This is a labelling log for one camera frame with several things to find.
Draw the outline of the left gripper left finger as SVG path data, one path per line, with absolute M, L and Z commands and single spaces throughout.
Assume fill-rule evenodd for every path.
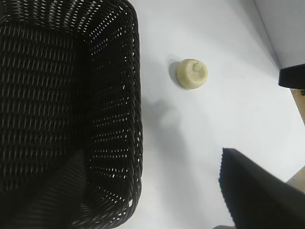
M 75 151 L 40 178 L 0 198 L 2 229 L 69 229 L 86 187 L 84 152 Z

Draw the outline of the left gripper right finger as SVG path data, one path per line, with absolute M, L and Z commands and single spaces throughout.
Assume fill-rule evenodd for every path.
M 237 229 L 303 229 L 305 195 L 234 148 L 223 148 L 219 184 Z

